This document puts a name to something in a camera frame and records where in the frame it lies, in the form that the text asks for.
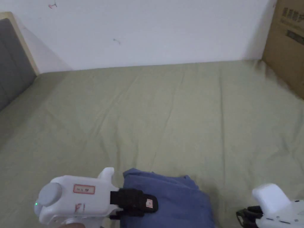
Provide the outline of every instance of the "cardboard box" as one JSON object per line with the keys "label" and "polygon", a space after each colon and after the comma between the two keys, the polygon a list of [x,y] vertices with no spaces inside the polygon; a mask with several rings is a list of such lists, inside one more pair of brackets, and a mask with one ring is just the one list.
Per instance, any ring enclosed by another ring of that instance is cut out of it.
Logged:
{"label": "cardboard box", "polygon": [[278,0],[262,60],[304,99],[304,0]]}

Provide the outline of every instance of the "white wall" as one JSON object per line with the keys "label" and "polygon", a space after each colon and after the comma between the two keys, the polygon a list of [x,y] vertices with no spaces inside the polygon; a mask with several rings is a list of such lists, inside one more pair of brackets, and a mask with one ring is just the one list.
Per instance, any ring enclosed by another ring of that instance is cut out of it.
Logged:
{"label": "white wall", "polygon": [[57,0],[50,9],[53,3],[0,3],[14,13],[40,72],[258,59],[275,0]]}

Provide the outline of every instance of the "gray button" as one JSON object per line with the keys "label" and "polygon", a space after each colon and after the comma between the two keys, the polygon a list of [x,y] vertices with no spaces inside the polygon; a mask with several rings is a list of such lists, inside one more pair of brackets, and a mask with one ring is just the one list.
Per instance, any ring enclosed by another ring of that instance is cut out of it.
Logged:
{"label": "gray button", "polygon": [[42,206],[48,207],[56,203],[62,194],[61,185],[58,183],[48,183],[44,186],[40,193],[37,202]]}

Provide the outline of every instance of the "upholstered headboard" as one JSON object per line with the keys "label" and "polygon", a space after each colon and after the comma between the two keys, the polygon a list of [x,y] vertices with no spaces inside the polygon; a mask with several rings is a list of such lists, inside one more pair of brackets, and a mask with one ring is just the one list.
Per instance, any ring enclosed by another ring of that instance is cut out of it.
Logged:
{"label": "upholstered headboard", "polygon": [[37,74],[12,13],[0,13],[0,111],[27,89]]}

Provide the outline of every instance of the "white handheld device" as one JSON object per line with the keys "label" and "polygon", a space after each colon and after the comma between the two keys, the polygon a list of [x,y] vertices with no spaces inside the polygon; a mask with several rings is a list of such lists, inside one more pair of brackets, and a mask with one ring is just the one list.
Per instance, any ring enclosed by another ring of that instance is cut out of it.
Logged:
{"label": "white handheld device", "polygon": [[110,193],[119,190],[112,185],[113,174],[114,168],[105,168],[98,178],[62,176],[51,180],[34,205],[40,223],[82,223],[87,228],[99,228],[105,217],[119,210],[110,204]]}
{"label": "white handheld device", "polygon": [[114,168],[105,168],[97,178],[62,176],[45,185],[34,204],[42,224],[61,226],[82,223],[100,228],[105,217],[142,217],[158,210],[155,196],[137,189],[112,185]]}
{"label": "white handheld device", "polygon": [[263,217],[256,219],[259,228],[303,228],[304,201],[290,201],[275,184],[262,185],[252,191]]}
{"label": "white handheld device", "polygon": [[237,212],[243,228],[304,228],[304,201],[291,201],[275,184],[266,184],[252,191],[259,206]]}

